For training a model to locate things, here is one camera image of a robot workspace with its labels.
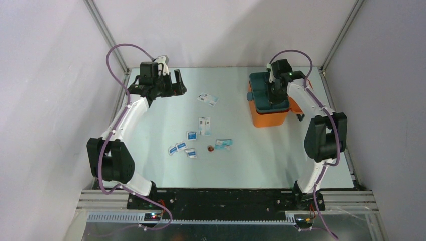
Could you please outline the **teal bandage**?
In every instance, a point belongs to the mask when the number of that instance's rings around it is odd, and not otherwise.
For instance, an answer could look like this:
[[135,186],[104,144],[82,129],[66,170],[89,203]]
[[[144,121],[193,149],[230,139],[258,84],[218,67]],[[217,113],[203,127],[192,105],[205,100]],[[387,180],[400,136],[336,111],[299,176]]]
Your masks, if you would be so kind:
[[214,148],[218,150],[230,150],[232,144],[232,139],[216,139]]

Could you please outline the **blue white sachet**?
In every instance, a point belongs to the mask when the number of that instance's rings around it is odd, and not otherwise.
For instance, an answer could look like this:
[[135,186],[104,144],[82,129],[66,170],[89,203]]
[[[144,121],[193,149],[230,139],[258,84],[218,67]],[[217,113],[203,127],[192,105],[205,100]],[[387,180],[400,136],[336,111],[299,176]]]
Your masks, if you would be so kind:
[[211,135],[211,118],[210,117],[198,118],[198,133],[201,136]]
[[204,102],[206,104],[208,104],[209,106],[214,107],[216,105],[216,103],[218,102],[219,98],[213,95],[210,95],[208,93],[202,92],[197,100]]

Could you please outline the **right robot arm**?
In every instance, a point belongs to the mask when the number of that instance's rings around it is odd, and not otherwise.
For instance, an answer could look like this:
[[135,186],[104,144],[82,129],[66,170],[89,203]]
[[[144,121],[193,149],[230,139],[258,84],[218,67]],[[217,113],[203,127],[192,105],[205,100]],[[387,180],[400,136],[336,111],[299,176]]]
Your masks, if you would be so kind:
[[320,101],[308,77],[301,71],[293,71],[286,59],[267,64],[267,70],[270,102],[292,100],[310,118],[304,149],[311,161],[295,184],[299,192],[292,196],[294,207],[305,210],[312,204],[310,194],[319,191],[328,167],[340,162],[346,148],[347,117]]

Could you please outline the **orange medicine kit box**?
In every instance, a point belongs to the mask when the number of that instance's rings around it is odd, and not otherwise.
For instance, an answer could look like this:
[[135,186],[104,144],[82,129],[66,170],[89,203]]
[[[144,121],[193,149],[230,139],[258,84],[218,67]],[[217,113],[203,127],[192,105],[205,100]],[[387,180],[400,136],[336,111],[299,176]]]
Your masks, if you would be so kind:
[[284,123],[289,113],[297,115],[298,120],[302,121],[304,119],[303,111],[292,98],[288,100],[290,103],[289,111],[271,114],[258,114],[255,111],[254,104],[248,102],[253,125],[257,128],[280,126]]

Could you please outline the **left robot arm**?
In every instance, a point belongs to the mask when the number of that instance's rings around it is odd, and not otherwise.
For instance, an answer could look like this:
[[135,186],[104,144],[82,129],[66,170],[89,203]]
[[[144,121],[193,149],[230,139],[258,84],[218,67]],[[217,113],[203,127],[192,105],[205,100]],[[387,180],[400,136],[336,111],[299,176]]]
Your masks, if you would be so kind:
[[159,196],[151,191],[154,183],[136,170],[126,143],[130,141],[139,119],[157,98],[184,95],[187,92],[180,70],[168,68],[168,58],[163,55],[151,62],[140,64],[140,73],[126,90],[126,100],[120,113],[98,138],[90,138],[86,144],[91,173],[99,181],[112,182],[115,188],[140,194],[139,202],[146,209],[158,205]]

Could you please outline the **teal divided tray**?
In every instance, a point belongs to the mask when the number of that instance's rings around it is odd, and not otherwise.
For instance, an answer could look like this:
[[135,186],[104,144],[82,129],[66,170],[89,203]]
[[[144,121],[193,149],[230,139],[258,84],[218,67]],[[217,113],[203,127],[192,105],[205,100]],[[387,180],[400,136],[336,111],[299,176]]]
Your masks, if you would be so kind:
[[289,100],[271,104],[268,93],[269,72],[254,72],[249,75],[249,87],[246,99],[254,104],[258,114],[287,112],[290,110]]

